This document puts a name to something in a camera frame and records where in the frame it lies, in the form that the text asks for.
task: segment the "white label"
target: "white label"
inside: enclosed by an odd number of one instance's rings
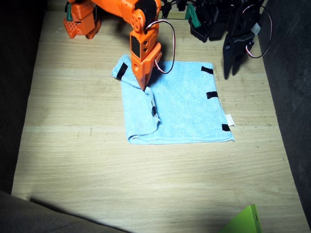
[[[234,126],[235,127],[235,124],[234,124],[234,121],[232,119],[231,114],[225,115],[225,118],[227,118],[228,126]]]

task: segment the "white cable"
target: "white cable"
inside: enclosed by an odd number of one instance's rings
[[[173,27],[173,25],[172,25],[169,21],[164,20],[164,19],[160,19],[160,20],[157,20],[157,21],[154,21],[154,22],[150,23],[150,24],[146,27],[146,30],[149,29],[149,28],[151,28],[153,25],[155,25],[155,24],[157,24],[157,23],[162,23],[162,22],[168,23],[168,24],[171,26],[172,31],[173,31],[173,63],[172,63],[171,69],[170,69],[169,71],[167,71],[167,72],[163,71],[163,70],[159,67],[159,65],[158,65],[157,62],[156,62],[156,59],[155,59],[155,66],[157,67],[157,69],[158,69],[161,73],[163,73],[163,74],[168,74],[168,73],[170,73],[170,71],[173,69],[174,61],[175,61],[175,41],[176,41],[176,38],[175,38],[175,30],[174,30],[174,27]]]
[[[271,39],[272,39],[272,19],[271,19],[271,16],[270,16],[268,10],[267,10],[264,6],[261,6],[261,7],[268,13],[268,16],[269,16],[269,18],[270,18],[270,22],[271,22],[270,40],[269,40],[269,45],[268,45],[268,47],[266,48],[265,52],[264,52],[262,55],[258,56],[258,57],[255,57],[253,54],[251,54],[251,52],[248,50],[247,45],[246,45],[246,46],[245,46],[245,50],[246,50],[247,54],[248,54],[250,57],[252,57],[252,58],[260,58],[260,57],[262,57],[263,55],[265,55],[265,54],[267,53],[267,51],[269,50],[269,47],[270,47],[270,44],[271,44]]]

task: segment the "black tape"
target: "black tape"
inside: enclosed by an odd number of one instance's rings
[[[206,96],[207,96],[207,99],[210,99],[210,98],[213,98],[213,97],[217,97],[218,98],[217,91],[206,92]]]
[[[222,124],[223,131],[231,131],[228,125]]]
[[[156,114],[156,107],[152,107],[152,116],[154,117],[155,116],[155,114]]]
[[[209,68],[206,68],[206,67],[202,67],[202,68],[201,68],[201,71],[205,71],[205,72],[207,72],[207,73],[209,73],[209,74],[214,74],[213,69],[209,69]]]
[[[120,70],[118,71],[117,79],[121,80],[122,77],[123,77],[123,75],[125,74],[126,70],[127,70],[127,64],[125,64],[125,63],[123,62],[123,64],[122,64]]]

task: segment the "table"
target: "table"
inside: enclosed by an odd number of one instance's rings
[[[65,13],[46,12],[13,195],[39,200],[135,233],[217,232],[257,204],[264,232],[310,232],[289,167],[262,59],[224,80],[221,41],[202,43],[171,20],[176,60],[214,64],[218,95],[236,142],[131,145],[120,82],[128,25],[109,16],[93,40],[70,40]],[[171,29],[160,26],[164,59]],[[259,44],[252,50],[259,54]]]

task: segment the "folded towel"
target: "folded towel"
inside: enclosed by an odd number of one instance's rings
[[[167,70],[172,62],[160,62]],[[175,62],[169,74],[154,69],[142,91],[124,55],[112,71],[121,80],[126,136],[133,144],[234,141],[220,105],[213,65]]]

